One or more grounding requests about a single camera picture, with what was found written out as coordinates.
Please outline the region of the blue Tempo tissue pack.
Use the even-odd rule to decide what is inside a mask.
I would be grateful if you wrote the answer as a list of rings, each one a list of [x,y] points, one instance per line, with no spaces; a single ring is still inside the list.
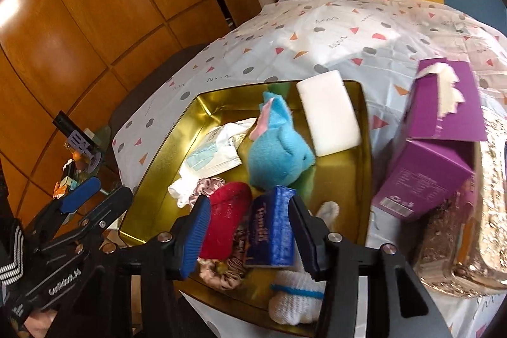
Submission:
[[[251,207],[246,267],[288,268],[294,263],[295,240],[289,201],[297,192],[284,186],[257,196]]]

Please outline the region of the red fuzzy sock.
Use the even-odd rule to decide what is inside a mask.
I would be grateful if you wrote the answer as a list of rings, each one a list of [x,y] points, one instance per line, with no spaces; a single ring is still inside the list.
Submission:
[[[199,253],[204,260],[226,260],[233,250],[234,234],[253,200],[247,183],[231,182],[209,197],[210,224]]]

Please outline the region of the cleaning wipes white pack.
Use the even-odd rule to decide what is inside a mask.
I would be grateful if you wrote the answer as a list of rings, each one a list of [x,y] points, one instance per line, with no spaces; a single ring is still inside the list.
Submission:
[[[247,118],[210,130],[186,155],[179,170],[181,178],[210,178],[240,166],[237,150],[255,121]]]

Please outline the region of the pink patterned scrunchie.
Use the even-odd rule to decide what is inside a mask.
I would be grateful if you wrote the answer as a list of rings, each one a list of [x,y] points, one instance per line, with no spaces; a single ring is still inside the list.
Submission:
[[[225,181],[219,177],[179,178],[169,185],[168,193],[175,199],[179,208],[184,208],[186,206],[193,208],[200,195],[210,196],[224,185]]]

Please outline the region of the white knitted sock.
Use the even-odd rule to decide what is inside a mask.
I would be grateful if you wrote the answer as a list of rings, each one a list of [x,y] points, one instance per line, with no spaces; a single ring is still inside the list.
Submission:
[[[326,281],[314,281],[305,271],[301,254],[295,245],[293,269],[278,271],[272,283],[274,295],[268,304],[270,318],[278,324],[291,326],[316,322],[325,288]]]

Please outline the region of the blue plush toy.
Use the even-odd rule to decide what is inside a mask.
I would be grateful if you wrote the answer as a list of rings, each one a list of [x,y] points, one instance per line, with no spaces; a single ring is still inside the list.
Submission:
[[[260,115],[249,139],[247,171],[249,183],[257,189],[288,186],[315,164],[312,149],[295,130],[291,110],[279,94],[263,92]]]

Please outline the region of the white sponge block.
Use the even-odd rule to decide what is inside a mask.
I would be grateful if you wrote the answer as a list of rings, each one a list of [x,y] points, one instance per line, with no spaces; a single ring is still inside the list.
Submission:
[[[337,70],[297,83],[315,154],[324,157],[362,142],[354,107]]]

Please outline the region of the purple tissue box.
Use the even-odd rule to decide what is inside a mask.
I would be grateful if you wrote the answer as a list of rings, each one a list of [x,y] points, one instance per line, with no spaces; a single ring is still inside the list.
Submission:
[[[473,175],[473,147],[485,139],[470,64],[443,57],[420,61],[373,205],[401,220],[418,219]]]

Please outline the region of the patterned white tablecloth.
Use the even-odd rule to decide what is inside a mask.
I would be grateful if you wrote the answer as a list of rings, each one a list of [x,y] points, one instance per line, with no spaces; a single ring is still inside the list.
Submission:
[[[192,100],[203,92],[337,70],[362,87],[376,169],[394,137],[420,60],[466,61],[485,105],[506,112],[506,38],[449,6],[423,0],[281,0],[206,46],[189,63],[157,75],[153,91],[112,143],[125,186],[145,173]]]

